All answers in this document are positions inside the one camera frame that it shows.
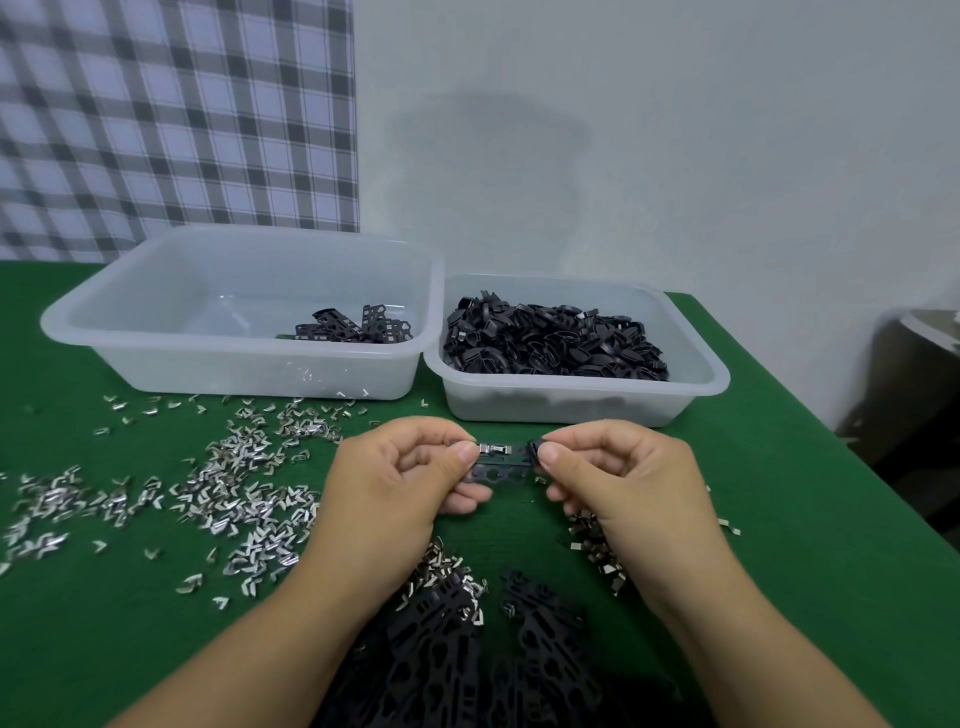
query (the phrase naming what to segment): fingernail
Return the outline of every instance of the fingernail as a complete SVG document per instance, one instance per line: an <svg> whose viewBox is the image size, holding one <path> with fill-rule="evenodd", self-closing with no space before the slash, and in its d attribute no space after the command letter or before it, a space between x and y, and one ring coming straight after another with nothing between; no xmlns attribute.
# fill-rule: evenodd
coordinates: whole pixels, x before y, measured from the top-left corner
<svg viewBox="0 0 960 728"><path fill-rule="evenodd" d="M457 457L463 460L465 463L472 463L480 455L480 448L477 447L476 443L472 443L470 440L461 440L459 443L455 443L451 448L454 452L457 453Z"/></svg>
<svg viewBox="0 0 960 728"><path fill-rule="evenodd" d="M544 465L553 465L560 457L560 446L557 443L543 443L537 450L537 457Z"/></svg>

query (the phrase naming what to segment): white wall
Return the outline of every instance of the white wall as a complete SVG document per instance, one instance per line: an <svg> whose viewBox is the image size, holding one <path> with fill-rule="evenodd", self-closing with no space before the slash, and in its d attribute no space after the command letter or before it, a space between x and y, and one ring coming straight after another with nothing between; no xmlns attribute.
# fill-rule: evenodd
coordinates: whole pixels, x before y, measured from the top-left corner
<svg viewBox="0 0 960 728"><path fill-rule="evenodd" d="M695 294L825 423L960 281L956 0L356 0L364 232Z"/></svg>

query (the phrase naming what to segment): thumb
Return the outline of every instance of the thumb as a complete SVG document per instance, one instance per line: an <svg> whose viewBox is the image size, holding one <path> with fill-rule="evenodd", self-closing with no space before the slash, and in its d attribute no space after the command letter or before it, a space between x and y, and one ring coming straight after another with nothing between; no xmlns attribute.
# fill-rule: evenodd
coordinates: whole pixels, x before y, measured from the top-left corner
<svg viewBox="0 0 960 728"><path fill-rule="evenodd" d="M443 455L434 458L416 479L417 497L430 509L431 517L436 515L446 494L463 480L479 455L480 448L476 443L461 440L447 448Z"/></svg>
<svg viewBox="0 0 960 728"><path fill-rule="evenodd" d="M612 511L612 498L618 480L590 464L560 443L543 443L537 450L540 465L553 479L581 500L598 517Z"/></svg>

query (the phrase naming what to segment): table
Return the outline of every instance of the table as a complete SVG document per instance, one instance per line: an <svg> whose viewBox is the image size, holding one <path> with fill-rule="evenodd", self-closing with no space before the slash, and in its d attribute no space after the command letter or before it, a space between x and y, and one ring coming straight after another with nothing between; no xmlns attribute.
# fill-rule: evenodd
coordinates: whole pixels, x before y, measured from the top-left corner
<svg viewBox="0 0 960 728"><path fill-rule="evenodd" d="M109 487L132 475L183 479L181 458L201 457L226 435L238 406L201 397L209 411L162 410L122 426L103 395L130 410L147 408L93 351L46 339L45 306L91 275L95 266L0 264L0 513L11 522L21 473L83 466L86 482ZM696 400L665 431L686 439L703 468L718 513L743 531L733 548L760 588L824 649L895 724L960 724L960 557L871 471L763 370L690 296L673 300L730 368L723 395ZM420 400L428 402L420 409ZM266 399L258 402L263 405ZM422 367L404 400L373 402L371 419L408 414L449 417L440 381ZM96 437L99 426L114 426ZM350 422L347 433L366 428ZM467 424L485 442L522 442L542 425ZM285 465L277 484L320 485L335 448ZM206 567L216 542L174 514L148 511L123 530L93 519L59 524L63 549L17 563L0 579L0 722L7 726L95 726L117 713L236 619L253 601L239 580ZM507 487L470 517L440 519L438 531L478 576L496 585L516 568L587 605L598 654L623 671L673 679L703 707L679 651L637 594L611 596L583 555L557 544L559 510L538 490ZM109 547L93 554L93 539ZM155 561L144 548L163 548ZM183 596L175 587L205 570L208 583ZM229 595L224 612L211 598ZM490 648L510 638L489 619Z"/></svg>

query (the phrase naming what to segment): wrist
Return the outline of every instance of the wrist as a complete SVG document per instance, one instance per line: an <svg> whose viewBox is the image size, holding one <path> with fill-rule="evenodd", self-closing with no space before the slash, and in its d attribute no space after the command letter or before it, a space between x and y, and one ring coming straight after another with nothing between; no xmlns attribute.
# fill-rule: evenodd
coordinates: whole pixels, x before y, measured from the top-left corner
<svg viewBox="0 0 960 728"><path fill-rule="evenodd" d="M642 576L635 581L647 606L663 621L716 612L743 604L754 592L759 594L732 551L713 553L696 564L674 567L670 578L659 583L645 583Z"/></svg>
<svg viewBox="0 0 960 728"><path fill-rule="evenodd" d="M329 570L293 569L274 595L294 619L359 630L379 608L362 585Z"/></svg>

